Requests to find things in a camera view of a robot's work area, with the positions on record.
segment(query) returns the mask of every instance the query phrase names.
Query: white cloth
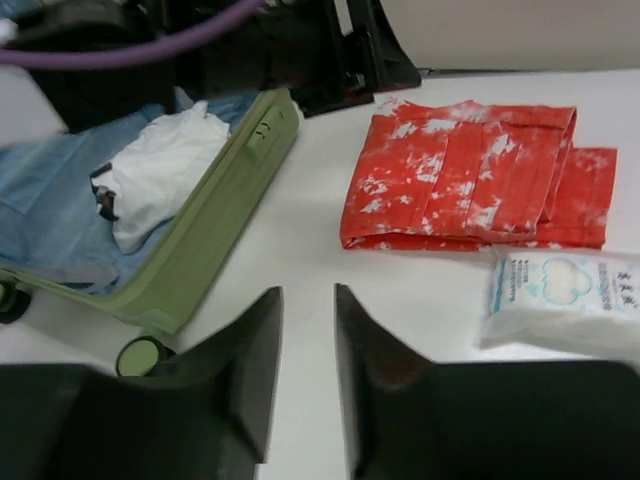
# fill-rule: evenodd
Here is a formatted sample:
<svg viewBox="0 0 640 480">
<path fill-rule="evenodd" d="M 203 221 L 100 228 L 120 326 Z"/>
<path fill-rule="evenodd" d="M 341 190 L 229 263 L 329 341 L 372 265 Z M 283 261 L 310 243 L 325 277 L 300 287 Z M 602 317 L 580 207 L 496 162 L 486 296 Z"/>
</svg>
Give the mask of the white cloth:
<svg viewBox="0 0 640 480">
<path fill-rule="evenodd" d="M 123 253 L 138 250 L 151 231 L 178 213 L 229 137 L 229 125 L 207 102 L 164 115 L 93 177 L 115 194 L 113 235 Z"/>
</svg>

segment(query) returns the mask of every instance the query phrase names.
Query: suitcase shell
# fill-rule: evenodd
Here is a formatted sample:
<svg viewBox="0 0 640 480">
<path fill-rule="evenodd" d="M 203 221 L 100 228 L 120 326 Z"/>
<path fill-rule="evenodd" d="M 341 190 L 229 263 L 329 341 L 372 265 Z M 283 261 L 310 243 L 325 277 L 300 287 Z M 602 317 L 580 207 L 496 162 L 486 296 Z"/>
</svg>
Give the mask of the suitcase shell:
<svg viewBox="0 0 640 480">
<path fill-rule="evenodd" d="M 298 132 L 288 90 L 260 94 L 203 175 L 167 233 L 131 280 L 91 296 L 0 265 L 0 273 L 105 311 L 144 335 L 187 323 L 248 223 Z"/>
</svg>

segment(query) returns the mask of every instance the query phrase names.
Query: blue denim clothing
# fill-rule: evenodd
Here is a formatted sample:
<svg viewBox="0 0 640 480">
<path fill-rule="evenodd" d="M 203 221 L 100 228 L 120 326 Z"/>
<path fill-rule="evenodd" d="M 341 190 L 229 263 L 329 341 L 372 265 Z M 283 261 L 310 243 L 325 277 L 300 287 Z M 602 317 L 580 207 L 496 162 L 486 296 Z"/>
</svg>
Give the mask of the blue denim clothing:
<svg viewBox="0 0 640 480">
<path fill-rule="evenodd" d="M 233 132 L 255 99 L 252 94 L 214 100 L 209 112 Z M 0 151 L 0 264 L 12 269 L 116 267 L 118 280 L 100 291 L 73 286 L 96 295 L 126 284 L 170 222 L 156 228 L 139 251 L 124 255 L 112 224 L 96 212 L 89 174 L 162 113 L 161 107 L 149 106 L 77 135 Z"/>
</svg>

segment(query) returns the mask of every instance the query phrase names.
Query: black mount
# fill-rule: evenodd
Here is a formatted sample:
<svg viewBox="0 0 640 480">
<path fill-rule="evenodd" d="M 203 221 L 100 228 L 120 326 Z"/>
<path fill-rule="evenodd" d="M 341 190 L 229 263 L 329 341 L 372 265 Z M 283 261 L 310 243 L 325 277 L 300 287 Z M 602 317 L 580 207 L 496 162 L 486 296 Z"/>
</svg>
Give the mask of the black mount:
<svg viewBox="0 0 640 480">
<path fill-rule="evenodd" d="M 282 291 L 145 377 L 0 367 L 0 478 L 253 480 L 264 463 Z"/>
<path fill-rule="evenodd" d="M 640 379 L 629 366 L 438 364 L 342 285 L 336 322 L 353 480 L 640 478 Z"/>
<path fill-rule="evenodd" d="M 231 0 L 68 0 L 15 19 L 5 48 L 92 52 L 145 43 L 211 18 Z M 419 86 L 380 0 L 348 1 L 353 31 L 341 33 L 334 0 L 264 7 L 221 38 L 178 58 L 100 71 L 30 70 L 71 132 L 145 104 L 175 110 L 174 86 L 212 98 L 290 88 L 305 117 L 362 105 L 376 92 Z"/>
</svg>

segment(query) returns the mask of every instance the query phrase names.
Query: folded clothing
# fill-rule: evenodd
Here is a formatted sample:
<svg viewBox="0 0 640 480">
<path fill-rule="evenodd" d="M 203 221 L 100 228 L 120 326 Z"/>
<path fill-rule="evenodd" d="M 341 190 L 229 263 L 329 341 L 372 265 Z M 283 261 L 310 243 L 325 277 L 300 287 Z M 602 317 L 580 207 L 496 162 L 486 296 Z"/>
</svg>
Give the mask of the folded clothing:
<svg viewBox="0 0 640 480">
<path fill-rule="evenodd" d="M 174 217 L 229 137 L 229 124 L 198 102 L 163 115 L 133 143 L 90 175 L 101 216 L 113 221 L 123 253 L 138 250 L 151 231 Z"/>
<path fill-rule="evenodd" d="M 256 98 L 221 97 L 209 102 L 208 111 L 233 133 Z M 163 113 L 159 105 L 149 105 L 77 135 L 0 150 L 0 266 L 97 296 L 124 287 L 171 221 L 155 228 L 135 253 L 123 254 L 112 224 L 96 215 L 88 177 Z"/>
<path fill-rule="evenodd" d="M 617 152 L 574 148 L 576 119 L 573 107 L 389 100 L 349 188 L 343 246 L 601 248 Z"/>
</svg>

